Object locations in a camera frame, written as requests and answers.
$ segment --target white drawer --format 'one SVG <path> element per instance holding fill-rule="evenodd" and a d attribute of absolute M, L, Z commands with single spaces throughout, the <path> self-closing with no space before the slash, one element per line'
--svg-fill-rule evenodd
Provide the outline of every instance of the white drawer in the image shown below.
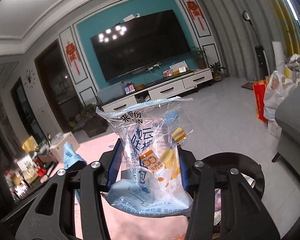
<path fill-rule="evenodd" d="M 211 70 L 207 70 L 183 79 L 185 89 L 212 79 Z"/>
<path fill-rule="evenodd" d="M 103 106 L 102 108 L 106 113 L 119 112 L 129 106 L 135 105 L 136 103 L 137 103 L 136 98 L 134 96 L 130 96 L 130 97 L 124 98 L 118 102 L 113 102 L 113 103 L 107 104 L 107 105 Z"/>
<path fill-rule="evenodd" d="M 169 98 L 179 94 L 185 87 L 183 86 L 182 80 L 172 82 L 168 85 L 155 88 L 149 91 L 151 100 L 156 100 L 159 98 Z"/>

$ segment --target pink rug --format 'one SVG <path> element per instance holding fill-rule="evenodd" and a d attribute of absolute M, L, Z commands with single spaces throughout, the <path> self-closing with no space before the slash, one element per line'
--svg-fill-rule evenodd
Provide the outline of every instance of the pink rug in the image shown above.
<path fill-rule="evenodd" d="M 80 144 L 76 151 L 89 164 L 99 160 L 101 155 L 114 148 L 118 136 L 115 133 L 96 138 Z M 59 163 L 54 173 L 63 168 Z M 184 216 L 166 218 L 143 218 L 124 213 L 111 207 L 102 199 L 111 240 L 183 240 L 188 227 Z M 76 237 L 83 239 L 81 229 L 80 206 L 75 200 L 75 231 Z"/>

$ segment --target drawer handle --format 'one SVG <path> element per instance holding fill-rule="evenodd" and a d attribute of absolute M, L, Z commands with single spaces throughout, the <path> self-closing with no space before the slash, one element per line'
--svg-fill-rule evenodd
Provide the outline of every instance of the drawer handle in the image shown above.
<path fill-rule="evenodd" d="M 197 78 L 197 79 L 194 79 L 194 80 L 193 80 L 193 82 L 196 82 L 196 81 L 198 81 L 198 80 L 201 80 L 201 79 L 204 79 L 204 77 L 202 77 L 202 78 Z"/>
<path fill-rule="evenodd" d="M 169 89 L 167 89 L 167 90 L 160 91 L 160 93 L 165 93 L 165 92 L 168 92 L 168 91 L 173 90 L 173 89 L 174 89 L 174 87 L 169 88 Z"/>
<path fill-rule="evenodd" d="M 126 106 L 127 106 L 127 104 L 125 104 L 125 105 L 123 105 L 123 106 L 119 106 L 119 107 L 117 107 L 117 108 L 114 108 L 114 111 L 115 111 L 115 110 L 118 110 L 118 109 L 120 109 L 120 108 L 126 107 Z"/>

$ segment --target tv screen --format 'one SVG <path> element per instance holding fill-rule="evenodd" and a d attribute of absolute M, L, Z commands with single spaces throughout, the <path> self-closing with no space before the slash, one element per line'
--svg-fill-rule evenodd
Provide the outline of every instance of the tv screen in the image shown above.
<path fill-rule="evenodd" d="M 173 10 L 118 24 L 91 41 L 107 81 L 190 51 Z"/>

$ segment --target teal wall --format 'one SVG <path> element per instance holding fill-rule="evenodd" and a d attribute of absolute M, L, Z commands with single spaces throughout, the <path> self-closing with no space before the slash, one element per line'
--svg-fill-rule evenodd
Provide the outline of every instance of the teal wall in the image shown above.
<path fill-rule="evenodd" d="M 189 47 L 193 47 L 194 42 L 192 40 L 188 26 L 175 0 L 130 0 L 125 3 L 112 6 L 109 9 L 103 10 L 100 13 L 95 14 L 94 16 L 88 18 L 87 20 L 77 25 L 78 33 L 81 39 L 84 52 L 88 58 L 90 68 L 100 89 L 104 89 L 107 86 L 111 86 L 120 81 L 132 82 L 135 86 L 142 83 L 150 83 L 154 80 L 160 79 L 162 77 L 162 71 L 160 68 L 156 67 L 152 70 L 152 72 L 156 73 L 158 76 L 151 74 L 150 72 L 141 72 L 135 75 L 129 73 L 116 79 L 106 81 L 103 77 L 90 38 L 95 35 L 98 35 L 99 33 L 103 32 L 108 28 L 113 27 L 119 22 L 122 23 L 123 18 L 127 17 L 130 14 L 136 15 L 137 13 L 140 13 L 141 16 L 144 16 L 147 14 L 157 13 L 166 10 L 174 11 L 185 34 L 185 37 L 188 41 Z M 167 70 L 169 69 L 169 66 L 172 65 L 174 62 L 178 63 L 183 60 L 186 61 L 190 69 L 198 68 L 196 61 L 193 60 L 189 54 L 183 54 L 177 57 L 163 60 L 161 61 L 161 68 L 163 70 Z"/>

